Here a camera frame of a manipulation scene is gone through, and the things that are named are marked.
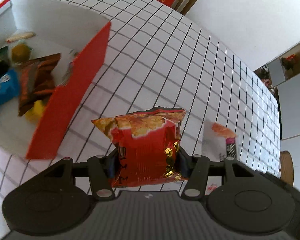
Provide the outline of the white grey chips bag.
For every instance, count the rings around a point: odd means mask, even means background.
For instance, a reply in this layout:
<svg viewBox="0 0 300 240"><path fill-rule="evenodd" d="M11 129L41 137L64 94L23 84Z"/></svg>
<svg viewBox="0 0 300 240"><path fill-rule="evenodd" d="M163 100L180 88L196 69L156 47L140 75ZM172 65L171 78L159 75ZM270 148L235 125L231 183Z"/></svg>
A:
<svg viewBox="0 0 300 240"><path fill-rule="evenodd" d="M216 122L204 122L202 154L211 161L223 161L225 158L238 159L237 135L233 130Z"/></svg>

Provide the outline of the red chips bag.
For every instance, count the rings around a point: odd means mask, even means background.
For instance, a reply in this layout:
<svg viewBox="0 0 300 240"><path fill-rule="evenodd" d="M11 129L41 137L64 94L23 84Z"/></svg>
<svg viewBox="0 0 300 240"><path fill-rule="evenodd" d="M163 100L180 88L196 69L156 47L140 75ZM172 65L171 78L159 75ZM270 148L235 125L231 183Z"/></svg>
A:
<svg viewBox="0 0 300 240"><path fill-rule="evenodd" d="M175 166L185 114L182 108L154 107L93 120L118 151L120 168L111 175L111 186L138 187L185 179Z"/></svg>

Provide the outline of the yellow snack packet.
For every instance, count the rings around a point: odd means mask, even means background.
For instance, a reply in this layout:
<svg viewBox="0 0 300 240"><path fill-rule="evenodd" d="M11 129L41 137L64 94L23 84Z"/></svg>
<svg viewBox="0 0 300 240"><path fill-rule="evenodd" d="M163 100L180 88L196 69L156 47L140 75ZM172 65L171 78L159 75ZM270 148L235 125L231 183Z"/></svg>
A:
<svg viewBox="0 0 300 240"><path fill-rule="evenodd" d="M36 101L34 106L24 114L25 119L32 124L38 124L44 114L45 108L43 100Z"/></svg>

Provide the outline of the black grid white tablecloth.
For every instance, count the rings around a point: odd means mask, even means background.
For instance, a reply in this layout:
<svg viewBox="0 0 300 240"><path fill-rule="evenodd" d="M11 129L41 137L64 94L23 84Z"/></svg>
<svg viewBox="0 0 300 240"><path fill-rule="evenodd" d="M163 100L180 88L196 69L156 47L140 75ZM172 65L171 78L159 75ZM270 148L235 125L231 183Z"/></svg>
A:
<svg viewBox="0 0 300 240"><path fill-rule="evenodd" d="M0 0L0 49L25 42L31 61L52 67L54 89L38 121L26 119L35 95L0 106L0 226L4 198L64 157L83 162L110 155L114 145L94 124L137 111L176 109L154 122L146 142L159 144L130 174L121 161L118 191L178 191L185 177L173 168L175 148L201 154L209 122L233 130L238 159L279 175L277 101L229 48L156 0ZM144 179L146 185L132 183ZM0 230L0 238L8 228Z"/></svg>

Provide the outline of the dark red snack packet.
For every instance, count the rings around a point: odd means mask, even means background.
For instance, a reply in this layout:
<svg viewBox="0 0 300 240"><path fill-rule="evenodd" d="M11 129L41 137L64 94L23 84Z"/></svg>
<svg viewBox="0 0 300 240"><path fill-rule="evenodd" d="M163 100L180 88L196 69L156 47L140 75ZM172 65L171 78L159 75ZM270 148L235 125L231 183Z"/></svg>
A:
<svg viewBox="0 0 300 240"><path fill-rule="evenodd" d="M61 59L61 53L26 61L20 66L20 94L18 116L23 116L38 100L45 100L55 90L52 71Z"/></svg>

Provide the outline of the white storage cabinet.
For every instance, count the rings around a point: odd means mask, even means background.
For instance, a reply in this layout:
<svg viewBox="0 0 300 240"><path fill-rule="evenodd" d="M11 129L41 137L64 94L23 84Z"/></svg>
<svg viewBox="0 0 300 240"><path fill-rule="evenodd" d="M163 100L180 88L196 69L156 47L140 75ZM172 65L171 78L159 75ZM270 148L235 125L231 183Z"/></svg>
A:
<svg viewBox="0 0 300 240"><path fill-rule="evenodd" d="M254 73L277 100L280 149L290 153L294 186L300 190L300 42Z"/></svg>

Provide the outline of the blue snack packet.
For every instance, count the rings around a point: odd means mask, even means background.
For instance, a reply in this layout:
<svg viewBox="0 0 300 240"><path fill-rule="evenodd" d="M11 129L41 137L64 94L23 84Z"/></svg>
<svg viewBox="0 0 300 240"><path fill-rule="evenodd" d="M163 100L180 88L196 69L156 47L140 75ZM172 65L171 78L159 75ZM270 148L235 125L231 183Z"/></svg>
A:
<svg viewBox="0 0 300 240"><path fill-rule="evenodd" d="M0 106L18 97L20 93L20 84L18 74L14 69L10 69L0 78Z"/></svg>

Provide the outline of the brown cake snack packet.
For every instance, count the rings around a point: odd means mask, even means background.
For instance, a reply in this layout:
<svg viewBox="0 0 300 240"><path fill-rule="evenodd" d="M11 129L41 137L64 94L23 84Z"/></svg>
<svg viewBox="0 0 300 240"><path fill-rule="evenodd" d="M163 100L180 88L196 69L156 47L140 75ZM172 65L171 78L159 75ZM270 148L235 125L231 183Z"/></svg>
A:
<svg viewBox="0 0 300 240"><path fill-rule="evenodd" d="M11 50L11 58L14 63L23 63L29 61L31 56L31 48L24 44L20 43L14 46Z"/></svg>

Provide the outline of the green white snack packet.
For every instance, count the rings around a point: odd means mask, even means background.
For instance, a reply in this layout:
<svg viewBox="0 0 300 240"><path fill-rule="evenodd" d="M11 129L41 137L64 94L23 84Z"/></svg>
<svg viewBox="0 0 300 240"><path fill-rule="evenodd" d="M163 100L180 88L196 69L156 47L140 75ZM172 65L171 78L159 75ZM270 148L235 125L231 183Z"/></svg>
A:
<svg viewBox="0 0 300 240"><path fill-rule="evenodd" d="M9 62L8 46L0 48L0 61Z"/></svg>

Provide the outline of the red white cardboard box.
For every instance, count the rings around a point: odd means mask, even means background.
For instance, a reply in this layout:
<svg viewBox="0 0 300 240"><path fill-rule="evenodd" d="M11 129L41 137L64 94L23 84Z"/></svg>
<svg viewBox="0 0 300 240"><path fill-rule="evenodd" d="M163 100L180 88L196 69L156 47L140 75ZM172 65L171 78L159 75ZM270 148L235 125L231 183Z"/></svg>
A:
<svg viewBox="0 0 300 240"><path fill-rule="evenodd" d="M0 147L53 159L104 63L111 23L52 0L0 3Z"/></svg>

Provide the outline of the beige stick snack packet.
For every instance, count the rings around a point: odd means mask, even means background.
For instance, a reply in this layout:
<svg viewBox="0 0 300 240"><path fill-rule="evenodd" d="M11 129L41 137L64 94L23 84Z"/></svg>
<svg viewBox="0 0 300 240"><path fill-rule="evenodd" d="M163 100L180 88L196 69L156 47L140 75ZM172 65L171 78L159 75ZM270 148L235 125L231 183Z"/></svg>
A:
<svg viewBox="0 0 300 240"><path fill-rule="evenodd" d="M25 31L25 32L22 32L22 33L16 33L16 34L13 34L12 36L10 36L9 38L7 38L6 42L7 43L12 43L12 42L15 42L15 41L32 38L35 35L36 34L32 31Z"/></svg>

